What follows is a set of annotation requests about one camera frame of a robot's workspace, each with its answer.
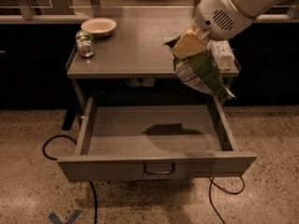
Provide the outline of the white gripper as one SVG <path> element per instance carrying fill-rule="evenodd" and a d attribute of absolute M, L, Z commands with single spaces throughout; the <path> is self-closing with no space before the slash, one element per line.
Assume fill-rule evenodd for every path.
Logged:
<path fill-rule="evenodd" d="M 201 0 L 192 26 L 171 48 L 179 59 L 185 59 L 206 50 L 208 40 L 229 40 L 254 22 L 254 18 L 239 10 L 233 0 Z"/>

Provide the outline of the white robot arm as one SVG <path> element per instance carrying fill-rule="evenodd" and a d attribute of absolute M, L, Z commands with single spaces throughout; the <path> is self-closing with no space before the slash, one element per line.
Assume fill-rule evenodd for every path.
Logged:
<path fill-rule="evenodd" d="M 185 59 L 206 50 L 210 40 L 229 40 L 250 27 L 268 8 L 283 0 L 201 0 L 191 27 L 172 53 Z"/>

